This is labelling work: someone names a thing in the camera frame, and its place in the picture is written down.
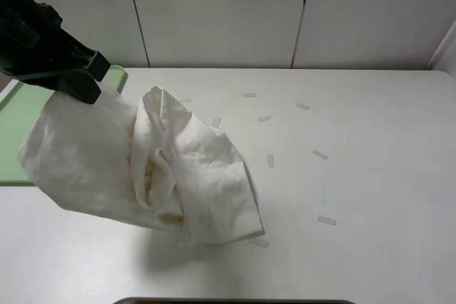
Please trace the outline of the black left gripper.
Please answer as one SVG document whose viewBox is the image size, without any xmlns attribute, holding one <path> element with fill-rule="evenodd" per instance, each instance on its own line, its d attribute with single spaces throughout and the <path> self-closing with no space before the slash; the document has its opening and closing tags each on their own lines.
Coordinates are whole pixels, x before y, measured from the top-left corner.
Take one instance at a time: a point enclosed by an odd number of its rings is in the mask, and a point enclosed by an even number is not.
<svg viewBox="0 0 456 304">
<path fill-rule="evenodd" d="M 1 2 L 1 72 L 57 90 L 93 105 L 110 62 L 77 42 L 62 28 L 52 6 L 35 1 Z M 50 81 L 47 78 L 60 78 Z"/>
</svg>

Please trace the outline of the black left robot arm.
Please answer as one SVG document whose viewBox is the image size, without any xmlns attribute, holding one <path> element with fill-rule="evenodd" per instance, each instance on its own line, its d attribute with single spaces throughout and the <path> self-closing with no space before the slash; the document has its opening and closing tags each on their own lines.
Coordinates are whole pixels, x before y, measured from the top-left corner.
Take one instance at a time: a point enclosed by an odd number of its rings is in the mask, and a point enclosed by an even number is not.
<svg viewBox="0 0 456 304">
<path fill-rule="evenodd" d="M 93 104 L 110 63 L 61 24 L 58 12 L 46 3 L 1 0 L 1 72 Z"/>
</svg>

